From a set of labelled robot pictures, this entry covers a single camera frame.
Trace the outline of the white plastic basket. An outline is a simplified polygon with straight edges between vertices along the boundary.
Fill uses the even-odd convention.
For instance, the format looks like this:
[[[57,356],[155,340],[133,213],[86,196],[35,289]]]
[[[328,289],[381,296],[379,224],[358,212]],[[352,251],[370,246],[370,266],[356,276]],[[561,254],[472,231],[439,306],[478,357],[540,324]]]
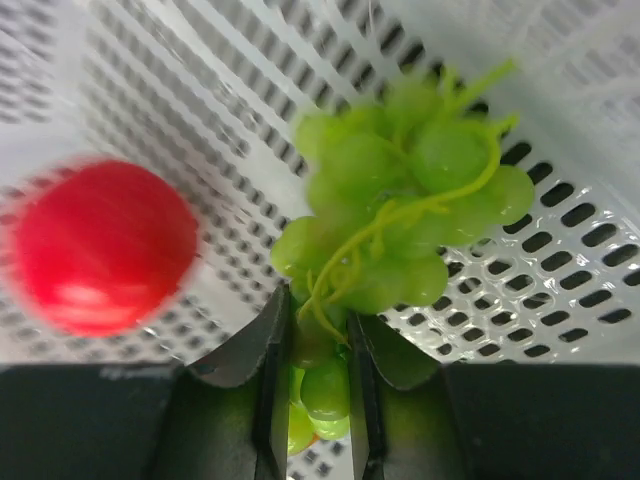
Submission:
[[[442,252],[429,307],[380,318],[437,362],[408,479],[639,475],[639,5],[635,1],[5,1],[1,5],[1,475],[213,479],[190,366],[285,278],[271,248],[309,214],[293,124],[454,69],[513,61],[473,109],[517,114],[502,162],[527,214]],[[14,291],[15,210],[116,157],[172,186],[196,259],[151,316],[108,336]],[[288,451],[283,479],[356,479],[351,422]]]

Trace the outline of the red apple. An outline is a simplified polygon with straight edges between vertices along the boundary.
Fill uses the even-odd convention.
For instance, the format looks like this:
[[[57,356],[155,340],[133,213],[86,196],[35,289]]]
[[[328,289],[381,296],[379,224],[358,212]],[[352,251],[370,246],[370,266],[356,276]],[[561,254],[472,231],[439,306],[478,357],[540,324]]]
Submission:
[[[89,158],[14,213],[14,291],[76,335],[119,334],[151,316],[180,289],[199,247],[199,222],[176,190],[116,157]]]

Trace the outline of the green leafy vegetable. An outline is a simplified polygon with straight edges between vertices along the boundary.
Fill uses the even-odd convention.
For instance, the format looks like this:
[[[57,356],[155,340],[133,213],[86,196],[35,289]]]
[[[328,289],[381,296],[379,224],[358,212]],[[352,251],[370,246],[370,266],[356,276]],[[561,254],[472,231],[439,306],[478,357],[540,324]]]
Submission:
[[[290,454],[349,432],[348,319],[433,305],[449,282],[445,248],[529,212],[532,180],[501,160],[518,115],[473,109],[514,68],[506,61],[469,85],[450,67],[407,74],[376,99],[294,121],[311,167],[309,214],[288,222],[270,253],[290,295]]]

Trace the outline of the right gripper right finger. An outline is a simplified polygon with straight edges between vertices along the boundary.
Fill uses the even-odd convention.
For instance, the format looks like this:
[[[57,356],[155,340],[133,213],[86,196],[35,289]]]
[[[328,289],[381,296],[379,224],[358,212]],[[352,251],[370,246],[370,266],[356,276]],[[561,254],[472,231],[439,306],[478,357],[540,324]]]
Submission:
[[[375,316],[347,321],[350,422],[356,479],[408,479],[425,462],[422,401],[437,362]]]

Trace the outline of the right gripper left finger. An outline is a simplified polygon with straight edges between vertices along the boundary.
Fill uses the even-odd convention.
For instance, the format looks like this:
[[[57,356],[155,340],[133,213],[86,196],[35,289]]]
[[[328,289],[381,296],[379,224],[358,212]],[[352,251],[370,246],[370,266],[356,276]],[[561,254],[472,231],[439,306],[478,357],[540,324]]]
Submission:
[[[287,466],[291,295],[279,286],[257,316],[194,362],[205,411],[204,434],[213,479],[283,479]]]

